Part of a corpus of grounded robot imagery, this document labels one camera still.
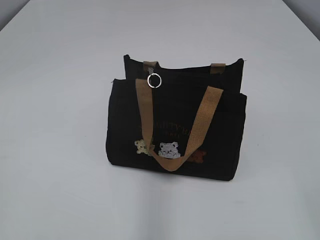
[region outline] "table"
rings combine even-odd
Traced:
[[[246,60],[233,181],[109,164],[125,54]],[[320,239],[320,43],[282,1],[31,0],[0,56],[0,239]]]

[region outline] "tan strap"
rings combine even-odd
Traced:
[[[225,68],[225,63],[211,63],[210,74],[222,74]]]
[[[154,151],[155,146],[152,145],[154,129],[152,89],[145,79],[138,78],[135,80],[135,87],[146,148],[164,169],[175,171],[203,144],[223,90],[207,87],[196,113],[184,156],[168,159],[157,155]]]
[[[149,68],[155,68],[159,64],[157,61],[143,61],[143,71],[148,72]]]

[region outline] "embroidered bear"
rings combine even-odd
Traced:
[[[160,148],[158,155],[160,157],[164,157],[167,159],[176,159],[179,158],[181,155],[178,152],[178,143],[174,141],[173,143],[160,143]]]
[[[137,147],[137,151],[136,151],[137,154],[144,153],[144,154],[147,154],[148,156],[151,156],[151,154],[147,150],[147,146],[143,139],[134,141],[134,145],[136,145]]]
[[[192,162],[196,164],[202,164],[204,162],[204,156],[207,154],[206,151],[196,150],[191,156],[186,160],[187,162]]]

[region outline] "metal key ring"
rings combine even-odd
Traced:
[[[150,84],[150,77],[151,77],[151,76],[157,76],[157,77],[160,79],[160,83],[158,84],[158,86],[152,86],[152,85]],[[151,74],[148,76],[148,78],[147,78],[147,82],[148,82],[148,85],[149,85],[150,88],[157,89],[158,87],[161,86],[161,84],[162,84],[162,79],[161,79],[161,77],[159,76],[159,74],[157,74],[157,73],[151,73]]]

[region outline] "black tote bag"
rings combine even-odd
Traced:
[[[189,72],[187,79],[185,74],[172,74],[174,71],[154,72],[161,76],[158,88],[149,87],[143,76],[113,81],[105,145],[109,161],[118,166],[231,180],[239,161],[247,97],[211,86],[219,78],[205,80],[206,76],[192,77],[194,73]],[[158,85],[157,79],[150,83]]]

